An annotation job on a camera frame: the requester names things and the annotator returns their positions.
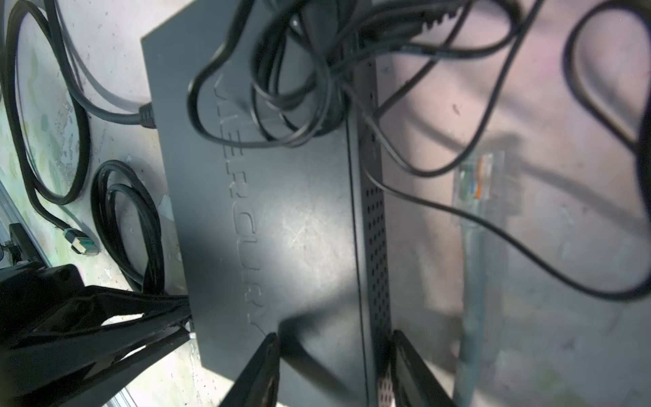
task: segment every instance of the cable strain relief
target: cable strain relief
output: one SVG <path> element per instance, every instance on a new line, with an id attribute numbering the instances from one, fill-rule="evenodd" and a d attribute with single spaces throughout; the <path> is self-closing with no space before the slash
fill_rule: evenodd
<path id="1" fill-rule="evenodd" d="M 138 109 L 140 114 L 140 125 L 146 128 L 156 128 L 156 122 L 154 121 L 154 108 L 152 102 L 142 105 Z"/>

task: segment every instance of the stained white surface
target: stained white surface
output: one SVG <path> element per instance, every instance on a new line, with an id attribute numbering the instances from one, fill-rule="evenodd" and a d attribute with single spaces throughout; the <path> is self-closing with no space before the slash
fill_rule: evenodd
<path id="1" fill-rule="evenodd" d="M 149 99 L 139 39 L 181 9 L 186 0 L 61 0 L 75 49 L 94 79 L 124 107 Z M 528 8 L 530 0 L 525 1 Z M 504 150 L 506 187 L 491 219 L 569 275 L 602 288 L 637 281 L 650 264 L 649 242 L 632 158 L 575 103 L 561 76 L 561 51 L 571 26 L 593 0 L 548 0 L 508 77 L 482 148 Z M 459 43 L 486 43 L 504 33 L 504 21 L 479 6 Z M 442 38 L 450 24 L 426 38 Z M 612 13 L 586 29 L 579 47 L 588 84 L 622 122 L 639 122 L 651 66 L 644 30 Z M 447 163 L 472 136 L 502 51 L 481 61 L 444 61 L 383 120 L 383 128 L 419 165 Z M 380 100 L 424 61 L 378 61 Z M 70 185 L 76 128 L 70 102 L 45 40 L 28 19 L 21 32 L 19 86 L 23 120 L 39 173 L 53 189 Z M 110 105 L 82 79 L 91 100 Z M 91 118 L 92 174 L 119 159 L 142 177 L 159 205 L 167 289 L 184 292 L 182 262 L 155 130 Z M 53 264 L 74 263 L 86 284 L 126 288 L 102 253 L 72 254 L 59 233 L 27 201 L 6 117 L 0 114 L 0 179 Z M 404 191 L 451 202 L 452 177 L 419 180 L 385 160 L 385 180 Z M 67 211 L 46 206 L 97 241 L 88 190 Z M 403 329 L 451 389 L 462 307 L 462 251 L 458 222 L 449 215 L 387 198 L 387 235 L 394 327 Z M 123 208 L 121 230 L 142 269 L 137 216 Z M 651 405 L 649 301 L 626 305 L 592 300 L 549 278 L 502 242 L 488 243 L 486 341 L 476 405 Z M 139 406 L 213 406 L 230 382 L 200 366 L 195 341 L 140 375 L 129 391 Z"/>

